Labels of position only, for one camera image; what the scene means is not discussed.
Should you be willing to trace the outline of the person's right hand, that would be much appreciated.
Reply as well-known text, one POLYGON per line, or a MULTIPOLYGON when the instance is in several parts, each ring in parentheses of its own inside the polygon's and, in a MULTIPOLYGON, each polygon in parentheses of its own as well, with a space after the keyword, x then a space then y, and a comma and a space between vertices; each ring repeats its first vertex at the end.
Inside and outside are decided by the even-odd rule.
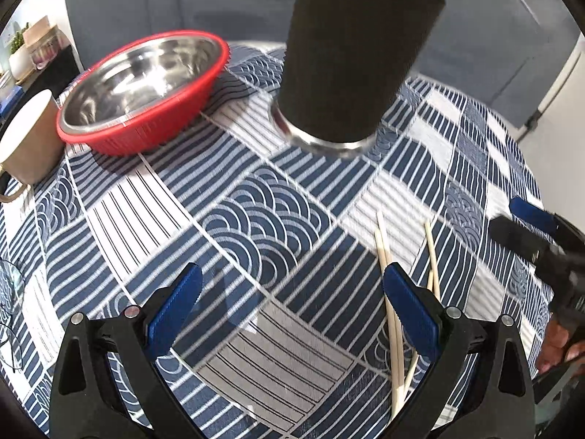
POLYGON ((553 316, 546 326, 543 342, 535 366, 540 374, 565 362, 574 360, 584 354, 584 342, 580 341, 568 347, 570 334, 553 316))

